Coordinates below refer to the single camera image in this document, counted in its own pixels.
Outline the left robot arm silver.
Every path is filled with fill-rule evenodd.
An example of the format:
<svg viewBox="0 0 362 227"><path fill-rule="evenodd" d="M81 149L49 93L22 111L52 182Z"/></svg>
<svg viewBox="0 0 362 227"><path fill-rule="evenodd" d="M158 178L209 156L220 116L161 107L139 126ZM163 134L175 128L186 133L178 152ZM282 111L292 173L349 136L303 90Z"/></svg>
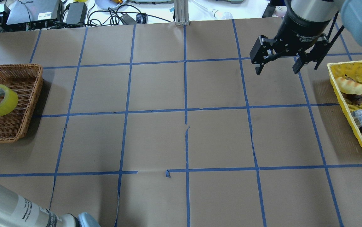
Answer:
<svg viewBox="0 0 362 227"><path fill-rule="evenodd" d="M18 105L18 95L0 84L0 116ZM98 227L89 213L56 215L0 185L0 227Z"/></svg>

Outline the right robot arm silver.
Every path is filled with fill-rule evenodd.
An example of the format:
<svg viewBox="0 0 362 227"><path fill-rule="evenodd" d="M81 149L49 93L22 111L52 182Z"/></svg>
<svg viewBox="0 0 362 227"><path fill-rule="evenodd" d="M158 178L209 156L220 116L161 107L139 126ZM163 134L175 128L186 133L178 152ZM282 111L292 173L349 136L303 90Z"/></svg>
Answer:
<svg viewBox="0 0 362 227"><path fill-rule="evenodd" d="M250 51L257 75L281 57L297 57L295 74L310 62L317 70L343 30L362 47L362 0L286 0L285 5L276 36L260 35Z"/></svg>

